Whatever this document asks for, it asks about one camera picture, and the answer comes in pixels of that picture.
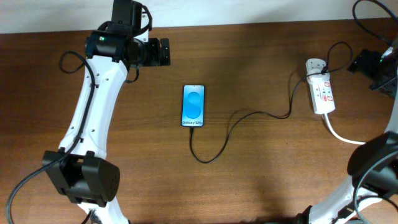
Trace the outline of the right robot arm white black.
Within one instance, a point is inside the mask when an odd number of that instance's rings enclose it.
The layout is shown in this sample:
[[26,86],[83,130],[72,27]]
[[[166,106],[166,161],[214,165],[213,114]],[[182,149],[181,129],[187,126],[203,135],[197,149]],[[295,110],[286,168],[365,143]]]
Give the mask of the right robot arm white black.
[[[320,65],[315,68],[310,63],[319,61],[320,59],[312,58],[306,63],[307,76],[313,76],[326,73],[326,78],[318,78],[313,81],[309,79],[310,90],[312,91],[312,100],[316,113],[331,112],[332,110],[320,110],[320,100],[316,100],[314,96],[315,84],[322,87],[330,87],[326,85],[330,79],[329,71],[320,71]],[[388,50],[376,60],[376,65],[372,65],[376,69],[376,76],[381,77],[382,72],[387,72],[391,77],[388,81],[380,83],[381,88],[389,85],[397,79],[397,65],[393,68],[387,66],[397,63],[397,47],[389,47]],[[347,172],[348,177],[326,200],[309,206],[303,213],[299,213],[291,223],[347,223],[358,221],[359,223],[370,223],[366,219],[361,210],[364,208],[385,200],[392,204],[397,210],[397,205],[389,198],[397,195],[397,96],[394,100],[391,118],[384,134],[368,141],[359,142],[351,141],[337,135],[331,127],[330,120],[326,113],[323,113],[330,132],[338,139],[351,144],[357,144],[359,147],[351,155]],[[359,220],[351,220],[355,215]]]

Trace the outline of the blue Samsung Galaxy smartphone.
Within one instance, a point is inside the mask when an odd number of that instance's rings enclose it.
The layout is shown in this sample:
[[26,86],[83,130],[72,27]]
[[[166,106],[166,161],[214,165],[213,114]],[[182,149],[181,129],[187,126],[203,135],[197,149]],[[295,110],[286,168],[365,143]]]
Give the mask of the blue Samsung Galaxy smartphone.
[[205,86],[183,87],[182,121],[184,127],[203,127],[205,111]]

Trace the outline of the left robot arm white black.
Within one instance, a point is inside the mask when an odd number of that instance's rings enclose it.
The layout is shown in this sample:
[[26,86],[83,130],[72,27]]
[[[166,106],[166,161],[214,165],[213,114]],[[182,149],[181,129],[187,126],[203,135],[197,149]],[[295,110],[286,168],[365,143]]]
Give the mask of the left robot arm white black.
[[152,16],[132,0],[113,3],[112,17],[94,30],[80,56],[85,77],[65,137],[43,156],[60,195],[83,209],[92,223],[127,223],[116,194],[120,171],[106,160],[109,125],[130,69],[170,65],[168,39],[150,38]]

